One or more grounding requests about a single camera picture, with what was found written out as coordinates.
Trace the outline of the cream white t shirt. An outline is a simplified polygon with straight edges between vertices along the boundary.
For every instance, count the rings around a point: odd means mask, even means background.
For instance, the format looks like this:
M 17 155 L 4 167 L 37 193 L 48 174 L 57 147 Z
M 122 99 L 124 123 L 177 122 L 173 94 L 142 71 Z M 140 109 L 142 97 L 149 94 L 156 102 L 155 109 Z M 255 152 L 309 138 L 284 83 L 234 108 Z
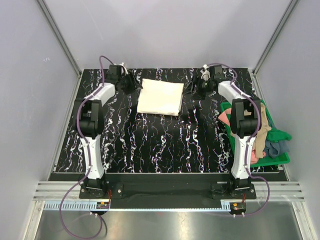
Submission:
M 144 78 L 139 93 L 137 112 L 176 117 L 181 111 L 183 90 L 183 83 Z

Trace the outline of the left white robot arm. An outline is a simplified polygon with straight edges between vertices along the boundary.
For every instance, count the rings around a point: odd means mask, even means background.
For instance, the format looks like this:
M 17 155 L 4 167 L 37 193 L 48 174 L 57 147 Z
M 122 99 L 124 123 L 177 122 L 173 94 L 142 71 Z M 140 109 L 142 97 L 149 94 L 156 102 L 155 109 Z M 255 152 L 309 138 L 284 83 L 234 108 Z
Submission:
M 142 85 L 135 78 L 132 71 L 124 63 L 111 64 L 108 72 L 101 72 L 102 82 L 96 90 L 84 98 L 74 101 L 74 126 L 85 159 L 85 177 L 83 179 L 90 192 L 97 198 L 103 198 L 108 193 L 108 186 L 102 182 L 105 175 L 101 159 L 101 135 L 105 120 L 103 106 L 111 99 L 116 91 L 131 94 L 135 90 L 142 90 Z

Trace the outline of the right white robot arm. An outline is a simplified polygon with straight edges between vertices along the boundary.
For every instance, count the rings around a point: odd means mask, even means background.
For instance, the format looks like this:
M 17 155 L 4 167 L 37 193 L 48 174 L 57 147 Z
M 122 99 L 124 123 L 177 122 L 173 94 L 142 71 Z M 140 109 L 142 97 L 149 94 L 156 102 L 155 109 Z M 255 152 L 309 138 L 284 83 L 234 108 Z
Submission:
M 227 192 L 236 199 L 251 186 L 252 148 L 262 125 L 261 100 L 251 97 L 236 86 L 238 75 L 235 71 L 232 79 L 228 79 L 224 66 L 218 63 L 203 65 L 200 73 L 192 77 L 183 94 L 191 95 L 196 100 L 204 100 L 207 93 L 217 92 L 231 104 L 229 127 L 234 134 L 235 152 Z

